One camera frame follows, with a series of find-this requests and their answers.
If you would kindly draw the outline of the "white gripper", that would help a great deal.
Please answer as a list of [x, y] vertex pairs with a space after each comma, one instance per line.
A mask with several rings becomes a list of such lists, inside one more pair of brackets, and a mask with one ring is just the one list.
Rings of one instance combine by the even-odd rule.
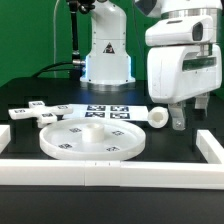
[[210, 56], [199, 57], [199, 52], [199, 46], [190, 45], [155, 47], [148, 53], [149, 95], [155, 103], [169, 104], [172, 127], [177, 131], [183, 131], [186, 123], [185, 103], [180, 101], [196, 96], [195, 108], [206, 110], [209, 91], [221, 86], [220, 47], [214, 44]]

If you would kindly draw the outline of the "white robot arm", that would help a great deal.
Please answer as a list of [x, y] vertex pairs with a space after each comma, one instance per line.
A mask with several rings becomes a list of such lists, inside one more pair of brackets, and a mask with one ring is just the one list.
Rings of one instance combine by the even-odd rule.
[[[206, 109], [209, 92], [221, 86], [221, 0], [134, 0], [134, 5], [158, 20], [145, 33], [149, 95], [168, 106], [173, 128], [183, 130], [185, 101], [194, 97], [195, 107]], [[84, 86], [106, 91], [135, 82], [126, 53], [126, 15], [110, 0], [96, 0], [85, 65]]]

